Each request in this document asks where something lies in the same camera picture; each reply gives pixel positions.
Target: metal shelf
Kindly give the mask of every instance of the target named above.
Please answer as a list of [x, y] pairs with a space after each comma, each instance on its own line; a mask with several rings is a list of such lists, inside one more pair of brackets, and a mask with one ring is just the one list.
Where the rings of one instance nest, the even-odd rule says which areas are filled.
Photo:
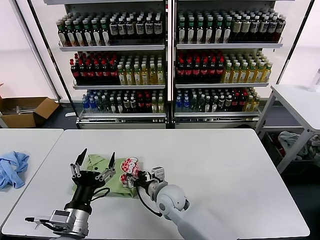
[[143, 51], [143, 50], [164, 50], [164, 44], [156, 45], [110, 45], [110, 46], [62, 46], [59, 42], [59, 48], [62, 52], [79, 51]]
[[105, 89], [164, 89], [166, 85], [74, 85], [75, 90], [105, 90]]
[[245, 88], [266, 87], [269, 83], [198, 83], [198, 84], [176, 84], [177, 89], [203, 89], [203, 88]]
[[43, 0], [47, 5], [162, 2], [163, 0]]
[[282, 43], [208, 43], [177, 44], [177, 49], [279, 49]]
[[258, 117], [258, 111], [215, 111], [215, 112], [175, 112], [176, 118], [245, 118], [245, 117]]
[[165, 113], [82, 113], [86, 119], [157, 119], [165, 118]]

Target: floor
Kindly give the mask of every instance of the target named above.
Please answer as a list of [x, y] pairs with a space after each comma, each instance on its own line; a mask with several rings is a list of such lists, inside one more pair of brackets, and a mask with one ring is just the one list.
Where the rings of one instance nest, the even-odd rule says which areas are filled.
[[[68, 105], [60, 106], [46, 121], [42, 128], [77, 129], [76, 117], [65, 117], [66, 113], [72, 113], [73, 109]], [[274, 107], [267, 118], [268, 125], [297, 125], [298, 123], [281, 107]], [[308, 165], [301, 174], [282, 175], [282, 179], [291, 193], [296, 205], [303, 215], [309, 229], [310, 235], [300, 239], [320, 239], [320, 168]], [[13, 240], [15, 237], [4, 237], [2, 240]]]

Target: wire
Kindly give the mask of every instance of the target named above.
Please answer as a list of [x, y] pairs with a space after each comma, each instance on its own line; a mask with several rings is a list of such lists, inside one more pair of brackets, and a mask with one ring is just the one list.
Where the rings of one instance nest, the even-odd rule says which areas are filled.
[[95, 197], [90, 202], [93, 202], [94, 200], [97, 200], [97, 199], [100, 199], [100, 198], [104, 198], [108, 193], [110, 193], [110, 188], [109, 187], [104, 187], [104, 188], [101, 188], [98, 191], [96, 191], [93, 195], [96, 195], [97, 193], [100, 193], [101, 191], [104, 191], [104, 190], [106, 190], [105, 194]]
[[150, 212], [152, 212], [154, 215], [157, 215], [158, 217], [162, 217], [162, 213], [153, 211], [153, 210], [143, 201], [143, 199], [142, 199], [142, 197], [141, 197], [141, 195], [140, 195], [140, 192], [139, 192], [139, 188], [138, 188], [138, 187], [136, 187], [136, 191], [137, 191], [137, 193], [138, 193], [139, 199], [140, 199], [140, 201], [142, 202], [142, 204], [143, 204]]

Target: table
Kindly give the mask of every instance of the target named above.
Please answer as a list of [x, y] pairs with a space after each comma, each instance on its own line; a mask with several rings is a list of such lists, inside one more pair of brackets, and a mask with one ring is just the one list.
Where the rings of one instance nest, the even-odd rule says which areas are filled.
[[[113, 151], [116, 158], [135, 156], [144, 170], [164, 167], [166, 181], [180, 186], [192, 204], [216, 214], [240, 239], [310, 233], [252, 129], [95, 129], [63, 132], [6, 221], [3, 234], [56, 237], [24, 219], [50, 216], [72, 199], [70, 163], [84, 148], [104, 157]], [[91, 206], [88, 239], [182, 239], [171, 221], [149, 212], [139, 199], [106, 196]]]
[[308, 91], [305, 86], [300, 85], [272, 85], [271, 89], [271, 95], [255, 127], [255, 132], [259, 134], [260, 139], [262, 139], [267, 129], [264, 126], [265, 120], [276, 99], [304, 128], [298, 140], [290, 151], [285, 153], [284, 158], [276, 167], [281, 174], [307, 141], [314, 134], [320, 134], [320, 93]]
[[63, 129], [0, 129], [0, 155], [16, 151], [30, 156], [28, 169], [19, 175], [25, 185], [0, 189], [0, 228], [62, 133]]

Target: cardboard box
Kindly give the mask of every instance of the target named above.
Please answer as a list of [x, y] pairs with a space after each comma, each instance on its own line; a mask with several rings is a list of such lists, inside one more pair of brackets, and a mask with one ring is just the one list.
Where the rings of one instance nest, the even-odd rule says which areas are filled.
[[34, 107], [33, 113], [3, 115], [1, 119], [8, 128], [40, 127], [59, 104], [48, 97], [17, 97], [0, 99], [0, 112], [12, 110], [17, 106]]

